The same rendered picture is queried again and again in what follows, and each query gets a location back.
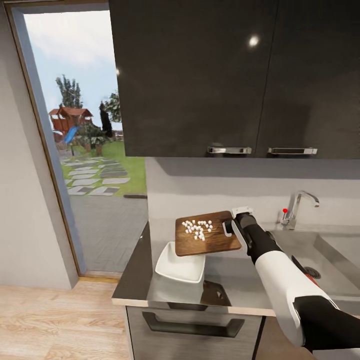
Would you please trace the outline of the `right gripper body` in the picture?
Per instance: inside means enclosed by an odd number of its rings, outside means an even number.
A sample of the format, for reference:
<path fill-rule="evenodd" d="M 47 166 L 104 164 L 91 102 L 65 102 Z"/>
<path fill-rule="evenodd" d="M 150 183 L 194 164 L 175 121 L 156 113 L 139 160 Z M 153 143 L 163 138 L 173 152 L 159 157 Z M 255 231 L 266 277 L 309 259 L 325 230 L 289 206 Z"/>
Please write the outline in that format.
<path fill-rule="evenodd" d="M 232 221 L 231 220 L 225 221 L 224 224 L 225 224 L 226 232 L 228 234 L 232 234 L 234 232 L 233 227 L 232 227 Z"/>

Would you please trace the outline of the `cutting board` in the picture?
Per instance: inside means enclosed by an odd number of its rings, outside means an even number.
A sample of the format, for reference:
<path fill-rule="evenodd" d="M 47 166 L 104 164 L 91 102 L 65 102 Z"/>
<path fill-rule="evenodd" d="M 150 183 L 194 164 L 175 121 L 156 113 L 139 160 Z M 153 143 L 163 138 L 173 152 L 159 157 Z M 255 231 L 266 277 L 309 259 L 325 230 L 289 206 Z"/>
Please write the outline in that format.
<path fill-rule="evenodd" d="M 228 210 L 177 218 L 175 224 L 176 255 L 186 257 L 240 250 L 242 244 L 237 235 L 233 232 L 230 237 L 227 237 L 223 228 L 223 223 L 232 220 L 232 213 Z M 192 228 L 189 232 L 187 232 L 189 227 L 185 225 L 187 222 L 191 224 Z M 196 227 L 202 229 L 203 238 L 200 237 L 200 234 L 196 234 L 198 231 Z"/>

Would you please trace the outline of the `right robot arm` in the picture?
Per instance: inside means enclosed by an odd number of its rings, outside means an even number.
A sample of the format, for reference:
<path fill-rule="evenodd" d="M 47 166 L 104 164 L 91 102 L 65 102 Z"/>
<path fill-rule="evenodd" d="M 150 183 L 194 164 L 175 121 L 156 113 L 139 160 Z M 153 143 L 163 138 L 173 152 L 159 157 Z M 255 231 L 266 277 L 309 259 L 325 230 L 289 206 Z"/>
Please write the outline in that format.
<path fill-rule="evenodd" d="M 277 245 L 251 215 L 251 207 L 231 209 L 225 221 L 260 276 L 278 323 L 288 340 L 317 360 L 360 360 L 360 319 L 341 311 Z"/>

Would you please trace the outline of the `parer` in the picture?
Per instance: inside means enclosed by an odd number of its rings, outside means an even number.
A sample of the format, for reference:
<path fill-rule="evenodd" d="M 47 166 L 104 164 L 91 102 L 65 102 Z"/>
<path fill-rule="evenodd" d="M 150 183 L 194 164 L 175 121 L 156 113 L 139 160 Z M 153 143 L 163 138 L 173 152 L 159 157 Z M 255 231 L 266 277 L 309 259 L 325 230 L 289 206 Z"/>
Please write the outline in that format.
<path fill-rule="evenodd" d="M 315 282 L 315 280 L 312 278 L 312 276 L 303 268 L 303 266 L 298 262 L 298 260 L 292 256 L 295 263 L 298 265 L 298 268 L 306 275 L 314 284 L 316 284 L 319 288 L 320 286 Z"/>

